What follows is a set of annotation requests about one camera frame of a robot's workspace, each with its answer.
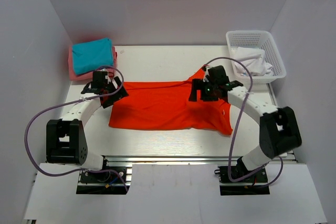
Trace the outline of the orange polo shirt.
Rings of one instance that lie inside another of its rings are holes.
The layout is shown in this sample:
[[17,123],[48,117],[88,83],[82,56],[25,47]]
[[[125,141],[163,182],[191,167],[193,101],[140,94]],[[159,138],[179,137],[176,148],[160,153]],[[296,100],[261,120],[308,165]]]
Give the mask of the orange polo shirt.
[[125,82],[129,95],[113,105],[109,126],[146,131],[213,130],[231,135],[230,104],[188,100],[192,80],[203,76],[198,70],[184,81]]

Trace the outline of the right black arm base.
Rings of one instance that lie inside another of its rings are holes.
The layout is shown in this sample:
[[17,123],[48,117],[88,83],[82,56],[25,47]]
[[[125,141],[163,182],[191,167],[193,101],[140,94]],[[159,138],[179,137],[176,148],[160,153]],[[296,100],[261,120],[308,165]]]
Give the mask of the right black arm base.
[[237,182],[229,179],[228,166],[219,166],[214,170],[214,174],[219,179],[219,191],[221,196],[260,196],[269,195],[269,180],[266,173],[265,165],[258,168],[257,171],[248,171],[243,168],[242,158],[237,160],[236,165],[231,166],[232,179],[239,179],[249,175]]

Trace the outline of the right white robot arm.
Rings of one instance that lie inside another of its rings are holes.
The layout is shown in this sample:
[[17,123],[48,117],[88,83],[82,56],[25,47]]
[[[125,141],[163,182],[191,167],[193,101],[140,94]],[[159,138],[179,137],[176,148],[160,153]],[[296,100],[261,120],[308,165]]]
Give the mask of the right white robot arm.
[[250,181],[263,165],[275,157],[301,146],[295,113],[286,106],[279,108],[258,100],[239,81],[230,81],[223,66],[202,66],[204,75],[192,80],[190,102],[223,100],[246,113],[259,125],[259,143],[248,154],[240,157],[234,170],[229,170],[231,180]]

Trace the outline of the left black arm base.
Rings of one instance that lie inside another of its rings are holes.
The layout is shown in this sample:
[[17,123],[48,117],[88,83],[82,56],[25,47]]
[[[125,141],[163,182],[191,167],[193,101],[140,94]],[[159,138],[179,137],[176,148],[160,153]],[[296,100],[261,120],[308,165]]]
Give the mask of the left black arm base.
[[105,157],[102,169],[103,173],[81,172],[76,194],[126,195],[131,185],[132,165]]

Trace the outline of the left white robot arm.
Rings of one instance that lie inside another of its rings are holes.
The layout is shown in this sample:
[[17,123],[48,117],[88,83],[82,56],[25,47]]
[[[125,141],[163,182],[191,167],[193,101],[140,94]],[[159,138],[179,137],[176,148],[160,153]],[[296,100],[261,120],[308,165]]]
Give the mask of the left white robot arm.
[[89,150],[85,126],[98,109],[111,107],[127,96],[123,77],[111,78],[106,70],[94,71],[92,81],[84,86],[73,107],[61,118],[47,123],[47,162],[93,170],[98,181],[108,180],[111,168],[104,164],[102,155]]

